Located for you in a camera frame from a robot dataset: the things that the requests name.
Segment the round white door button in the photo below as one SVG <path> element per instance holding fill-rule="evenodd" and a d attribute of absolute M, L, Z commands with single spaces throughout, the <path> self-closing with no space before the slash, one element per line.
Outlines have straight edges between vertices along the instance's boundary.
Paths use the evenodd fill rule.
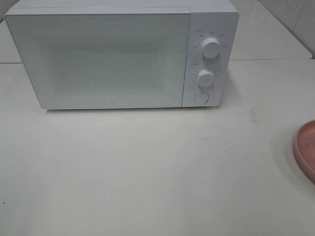
<path fill-rule="evenodd" d="M 209 95 L 206 92 L 199 92 L 194 96 L 194 101 L 198 104 L 206 104 L 209 100 Z"/>

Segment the white microwave door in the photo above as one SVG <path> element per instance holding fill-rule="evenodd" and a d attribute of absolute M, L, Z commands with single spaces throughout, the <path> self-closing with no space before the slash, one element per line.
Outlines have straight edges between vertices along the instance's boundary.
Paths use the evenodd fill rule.
<path fill-rule="evenodd" d="M 179 107 L 188 14 L 6 17 L 44 109 Z"/>

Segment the pink round plate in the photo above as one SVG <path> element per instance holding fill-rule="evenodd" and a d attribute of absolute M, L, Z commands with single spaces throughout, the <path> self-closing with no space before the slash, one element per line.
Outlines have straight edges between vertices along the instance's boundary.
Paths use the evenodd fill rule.
<path fill-rule="evenodd" d="M 315 121 L 303 124 L 296 132 L 294 157 L 303 174 L 315 183 Z"/>

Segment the white upper power knob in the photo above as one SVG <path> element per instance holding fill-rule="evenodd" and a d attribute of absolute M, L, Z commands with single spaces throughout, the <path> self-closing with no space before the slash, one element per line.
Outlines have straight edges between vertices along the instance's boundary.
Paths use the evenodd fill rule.
<path fill-rule="evenodd" d="M 209 36 L 202 40 L 200 47 L 203 57 L 212 59 L 221 52 L 221 40 L 216 36 Z"/>

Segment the white microwave oven body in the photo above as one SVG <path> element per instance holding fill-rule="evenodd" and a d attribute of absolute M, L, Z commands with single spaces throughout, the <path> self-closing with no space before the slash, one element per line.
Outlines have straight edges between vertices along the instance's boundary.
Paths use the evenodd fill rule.
<path fill-rule="evenodd" d="M 239 20 L 238 11 L 228 0 L 21 0 L 8 10 L 4 20 L 7 24 L 6 17 L 11 15 L 134 14 L 190 16 L 183 98 L 179 107 L 219 105 Z M 220 54 L 212 59 L 203 57 L 200 47 L 202 40 L 209 36 L 216 36 L 221 41 Z M 203 69 L 210 70 L 215 75 L 214 84 L 207 88 L 200 87 L 197 83 L 197 73 Z M 194 96 L 199 92 L 208 93 L 209 100 L 206 104 L 194 101 Z"/>

